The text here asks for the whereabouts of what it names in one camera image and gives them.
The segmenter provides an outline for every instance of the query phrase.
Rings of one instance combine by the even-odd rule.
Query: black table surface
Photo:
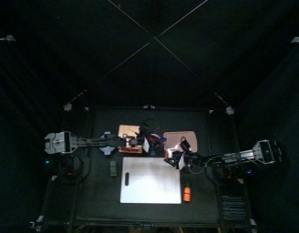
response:
[[[142,110],[120,108],[96,108],[89,110],[88,123],[81,115],[69,115],[63,130],[74,132],[80,137],[100,137],[105,131],[117,134],[118,125],[138,126],[152,118],[158,129],[156,133],[195,131],[197,137],[197,153],[209,156],[229,153],[235,147],[232,124],[228,115],[219,111],[205,110]],[[81,183],[74,219],[82,222],[145,222],[154,225],[216,226],[217,202],[215,186],[207,180],[204,172],[193,175],[181,171],[181,189],[185,180],[191,182],[192,199],[181,204],[122,204],[120,203],[122,157],[134,157],[114,151],[105,156],[97,148],[88,151],[90,160],[89,174]],[[117,176],[109,176],[110,161],[117,164]]]

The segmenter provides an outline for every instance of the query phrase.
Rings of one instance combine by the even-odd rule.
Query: small box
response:
[[[126,126],[126,125],[118,126],[117,135],[120,137],[136,137],[137,134],[138,134],[138,126]],[[126,146],[120,147],[118,152],[130,153],[130,154],[141,154],[142,153],[142,146],[137,145],[136,147],[132,147],[129,145],[129,140],[126,140]]]

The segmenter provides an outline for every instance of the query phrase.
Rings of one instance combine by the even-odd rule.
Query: black curtain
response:
[[[39,214],[46,187],[43,137],[59,130],[61,104],[0,41],[0,232],[21,232]]]
[[[299,45],[237,108],[236,120],[241,149],[275,139],[285,154],[249,183],[261,232],[299,232]]]

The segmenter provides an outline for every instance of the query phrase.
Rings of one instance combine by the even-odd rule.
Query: white cutting board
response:
[[[162,157],[124,157],[120,203],[181,203],[180,171]]]

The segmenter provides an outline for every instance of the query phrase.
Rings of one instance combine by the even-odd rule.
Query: wire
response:
[[[201,168],[201,170],[200,170],[200,171],[193,172],[193,171],[192,171],[192,169],[191,169],[189,167],[187,167],[187,168],[188,168],[188,171],[189,171],[193,175],[200,174],[200,173],[204,171],[204,169],[207,168],[208,163],[209,163],[215,158],[217,158],[217,157],[225,157],[225,156],[216,156],[216,157],[211,157],[211,158],[208,159],[208,161],[205,162],[204,167]]]
[[[249,160],[248,158],[244,157],[244,159],[247,159],[248,162],[253,163],[255,166],[257,166],[259,168],[261,168],[252,160]]]

